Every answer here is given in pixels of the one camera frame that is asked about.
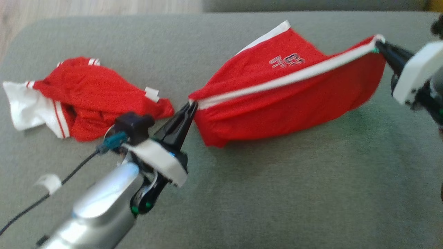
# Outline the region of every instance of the gray fabric surface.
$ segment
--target gray fabric surface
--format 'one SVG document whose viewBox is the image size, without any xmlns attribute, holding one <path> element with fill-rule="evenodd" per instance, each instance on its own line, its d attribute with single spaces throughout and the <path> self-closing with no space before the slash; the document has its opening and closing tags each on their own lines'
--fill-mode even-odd
<svg viewBox="0 0 443 249">
<path fill-rule="evenodd" d="M 84 55 L 140 88 L 159 89 L 178 108 L 226 60 L 284 20 L 334 53 L 375 33 L 415 51 L 432 39 L 436 18 L 281 12 L 47 20 L 15 38 L 0 79 L 43 78 L 57 62 Z M 391 98 L 391 74 L 385 71 L 359 109 L 288 136 L 207 148 L 193 125 L 183 147 L 190 158 L 187 183 L 168 186 L 118 248 L 442 248 L 443 143 L 427 113 L 412 113 Z M 99 141 L 59 140 L 44 126 L 18 132 L 1 94 L 4 224 L 45 193 L 33 186 L 40 175 L 64 178 Z M 118 160 L 112 154 L 93 159 L 0 237 L 0 248 L 30 248 Z"/>
<path fill-rule="evenodd" d="M 202 0 L 206 12 L 423 10 L 427 0 Z"/>
</svg>

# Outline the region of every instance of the cloth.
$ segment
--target cloth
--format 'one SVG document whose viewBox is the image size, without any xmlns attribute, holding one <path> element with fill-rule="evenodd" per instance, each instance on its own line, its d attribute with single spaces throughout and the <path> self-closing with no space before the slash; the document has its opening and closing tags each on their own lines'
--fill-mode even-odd
<svg viewBox="0 0 443 249">
<path fill-rule="evenodd" d="M 385 68 L 369 37 L 324 55 L 283 22 L 231 58 L 200 90 L 195 122 L 207 146 L 307 129 L 366 102 Z"/>
<path fill-rule="evenodd" d="M 153 89 L 138 89 L 94 58 L 71 58 L 43 80 L 4 82 L 3 87 L 16 129 L 46 123 L 57 137 L 73 136 L 77 141 L 103 136 L 118 116 L 129 111 L 155 119 L 174 114 L 168 99 L 153 96 Z"/>
</svg>

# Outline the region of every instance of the teal connector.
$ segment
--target teal connector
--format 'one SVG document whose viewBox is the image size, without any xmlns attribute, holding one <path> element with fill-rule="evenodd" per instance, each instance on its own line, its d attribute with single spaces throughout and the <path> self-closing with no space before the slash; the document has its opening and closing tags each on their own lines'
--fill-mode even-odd
<svg viewBox="0 0 443 249">
<path fill-rule="evenodd" d="M 97 150 L 100 155 L 105 154 L 109 150 L 116 149 L 120 147 L 124 142 L 128 141 L 128 135 L 124 132 L 116 133 L 108 138 L 106 138 L 102 144 L 97 146 Z"/>
</svg>

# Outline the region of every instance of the white trim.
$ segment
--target white trim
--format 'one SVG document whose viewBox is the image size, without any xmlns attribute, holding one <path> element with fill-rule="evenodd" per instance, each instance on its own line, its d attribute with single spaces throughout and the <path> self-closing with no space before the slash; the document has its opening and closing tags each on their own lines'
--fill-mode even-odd
<svg viewBox="0 0 443 249">
<path fill-rule="evenodd" d="M 378 40 L 384 41 L 384 37 L 382 35 L 375 35 L 372 41 L 368 44 L 269 82 L 199 100 L 198 109 L 206 109 L 237 97 L 287 86 L 323 74 L 372 52 L 375 48 L 375 42 Z"/>
<path fill-rule="evenodd" d="M 51 108 L 48 108 L 48 110 L 46 110 L 48 113 L 50 113 L 50 115 L 48 115 L 45 119 L 46 125 L 49 129 L 51 129 L 52 132 L 55 133 L 58 138 L 63 139 L 62 129 L 58 124 L 57 113 L 55 113 L 54 101 L 50 98 L 47 98 L 47 100 L 49 100 Z"/>
<path fill-rule="evenodd" d="M 29 81 L 29 84 L 27 85 L 27 87 L 33 89 L 34 84 L 35 84 L 35 81 Z"/>
<path fill-rule="evenodd" d="M 99 60 L 99 59 L 96 59 L 96 58 L 91 58 L 91 59 L 89 59 L 89 61 L 88 61 L 88 65 L 89 65 L 89 66 L 92 66 L 92 65 L 100 66 L 100 60 Z"/>
<path fill-rule="evenodd" d="M 57 109 L 58 120 L 65 134 L 65 138 L 70 137 L 68 123 L 66 122 L 65 114 L 62 110 L 62 104 L 60 101 L 55 101 L 55 108 Z"/>
<path fill-rule="evenodd" d="M 259 38 L 257 38 L 257 40 L 251 42 L 249 45 L 245 46 L 242 50 L 240 50 L 240 52 L 238 52 L 237 54 L 241 53 L 242 51 L 251 48 L 257 44 L 260 44 L 264 41 L 267 41 L 269 39 L 271 39 L 272 37 L 275 37 L 285 31 L 287 31 L 289 28 L 291 28 L 291 25 L 289 24 L 289 22 L 286 20 L 282 23 L 280 23 L 280 25 L 278 25 L 277 27 L 273 28 L 271 31 L 269 31 L 268 33 L 260 36 Z"/>
</svg>

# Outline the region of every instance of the white clip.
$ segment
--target white clip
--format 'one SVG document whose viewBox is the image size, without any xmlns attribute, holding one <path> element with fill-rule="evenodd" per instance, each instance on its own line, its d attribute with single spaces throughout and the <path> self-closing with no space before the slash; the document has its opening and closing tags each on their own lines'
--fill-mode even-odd
<svg viewBox="0 0 443 249">
<path fill-rule="evenodd" d="M 62 186 L 62 181 L 55 174 L 42 175 L 34 185 L 41 185 L 49 191 L 52 195 Z"/>
</svg>

